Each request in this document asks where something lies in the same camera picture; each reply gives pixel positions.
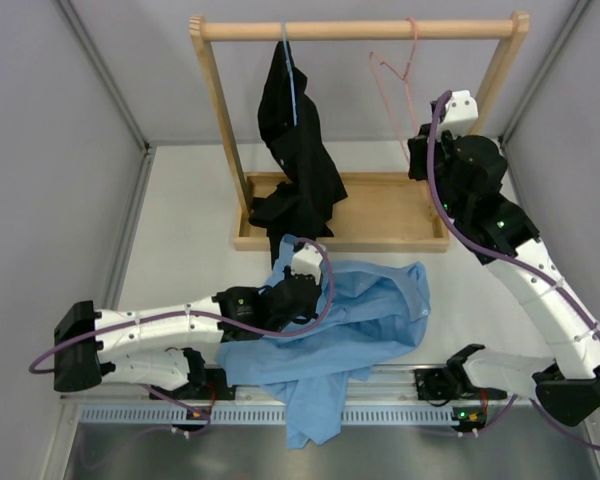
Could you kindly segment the light blue shirt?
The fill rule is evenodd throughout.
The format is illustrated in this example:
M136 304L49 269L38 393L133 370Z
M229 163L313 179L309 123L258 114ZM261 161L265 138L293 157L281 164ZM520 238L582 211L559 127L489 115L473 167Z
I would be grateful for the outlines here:
M228 342L215 355L234 385L255 385L286 406L286 445L322 445L341 431L350 380L365 381L373 366L415 350L430 314L425 266L389 267L335 261L321 297L329 310L304 335L289 325L285 337Z

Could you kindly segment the pink wire hanger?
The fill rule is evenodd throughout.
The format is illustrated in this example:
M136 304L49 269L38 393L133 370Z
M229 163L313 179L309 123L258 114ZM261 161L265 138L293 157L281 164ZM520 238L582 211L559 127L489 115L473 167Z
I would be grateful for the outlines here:
M385 111L389 118L395 139L397 140L397 142L399 144L399 147L402 151L402 154L406 161L407 166L410 166L411 156L410 156L410 153L408 150L407 141L403 138L399 122L397 121L397 118L393 112L391 103L389 101L387 92L384 88L384 84L381 79L381 75L379 73L380 67L386 67L397 79L400 80L403 90L404 90L404 94L405 94L405 101L406 101L406 105L407 105L408 112L409 112L409 118L411 121L412 131L414 133L418 133L419 123L417 121L417 115L416 115L416 111L414 108L413 95L411 92L411 85L410 85L410 78L411 78L411 70L412 70L414 58L418 51L418 46L419 46L419 25L418 25L418 22L412 17L406 17L405 21L411 27L411 31L413 33L413 39L412 39L411 50L409 52L409 55L408 55L408 58L407 58L407 61L406 61L403 71L400 72L393 64L391 64L389 61L387 61L385 58L383 58L381 55L379 55L374 50L369 52L368 61L369 61L371 73L374 78L375 85L378 89L381 100L384 104Z

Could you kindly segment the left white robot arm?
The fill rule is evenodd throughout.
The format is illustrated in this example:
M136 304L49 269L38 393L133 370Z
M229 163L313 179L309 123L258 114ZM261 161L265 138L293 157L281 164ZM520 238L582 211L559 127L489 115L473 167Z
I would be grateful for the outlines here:
M205 390L210 346L305 325L317 318L321 294L318 269L286 266L273 285L231 287L183 306L121 312L78 302L54 330L54 389L145 384L196 398Z

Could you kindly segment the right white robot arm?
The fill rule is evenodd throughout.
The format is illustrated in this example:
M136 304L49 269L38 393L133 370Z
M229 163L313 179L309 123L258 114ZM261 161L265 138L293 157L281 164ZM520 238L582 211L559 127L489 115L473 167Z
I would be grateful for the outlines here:
M482 389L529 399L575 427L600 407L600 323L550 257L526 212L501 192L508 164L495 143L420 127L409 139L408 175L426 182L441 222L518 301L550 351L506 354L470 344L443 368L457 397Z

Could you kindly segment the black shirt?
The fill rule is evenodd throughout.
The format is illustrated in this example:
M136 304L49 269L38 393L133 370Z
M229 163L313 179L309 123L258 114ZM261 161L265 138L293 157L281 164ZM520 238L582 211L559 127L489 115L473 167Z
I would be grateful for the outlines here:
M331 237L334 206L348 197L322 139L317 107L306 94L307 77L295 66L298 125L293 126L282 41L276 44L257 120L260 137L286 176L266 197L254 197L249 223L266 230L270 258L279 257L284 235Z

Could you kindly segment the wooden clothes rack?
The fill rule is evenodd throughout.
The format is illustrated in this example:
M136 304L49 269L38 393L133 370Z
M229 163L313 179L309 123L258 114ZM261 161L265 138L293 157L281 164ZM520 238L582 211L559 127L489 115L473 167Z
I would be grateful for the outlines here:
M240 251L265 251L264 230L249 224L252 197L267 194L282 181L280 173L244 172L212 45L215 42L353 40L495 40L498 45L477 92L477 134L491 111L529 32L530 16L514 12L507 20L407 20L209 23L189 20L189 34L215 111L239 209L233 244ZM434 210L424 182L399 172L346 172L349 196L335 208L332 251L442 253L450 244L447 228Z

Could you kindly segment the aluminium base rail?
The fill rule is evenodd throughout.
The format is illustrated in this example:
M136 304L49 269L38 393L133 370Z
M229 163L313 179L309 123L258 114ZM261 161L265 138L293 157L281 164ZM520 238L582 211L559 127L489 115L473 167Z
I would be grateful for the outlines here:
M347 390L348 405L362 404L401 404L418 402L415 371L433 368L433 365L380 365L372 369L367 381L350 380ZM256 386L229 387L218 368L213 368L208 376L212 381L216 399L237 404L277 405L278 401L266 391ZM105 384L77 393L60 393L67 401L83 402L133 402L156 400L154 394L137 385Z

